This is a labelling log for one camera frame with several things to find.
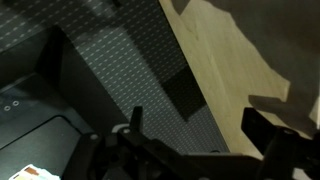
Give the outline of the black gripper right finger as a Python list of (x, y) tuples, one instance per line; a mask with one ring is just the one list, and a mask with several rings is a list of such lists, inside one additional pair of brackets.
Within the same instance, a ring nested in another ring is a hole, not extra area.
[(284, 153), (283, 128), (273, 125), (256, 109), (246, 107), (243, 110), (241, 130), (261, 154), (280, 156)]

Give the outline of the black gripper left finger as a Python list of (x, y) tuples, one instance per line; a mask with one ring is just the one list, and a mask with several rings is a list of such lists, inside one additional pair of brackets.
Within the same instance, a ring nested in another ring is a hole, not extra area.
[(133, 108), (130, 127), (138, 132), (141, 132), (143, 129), (143, 107), (135, 106)]

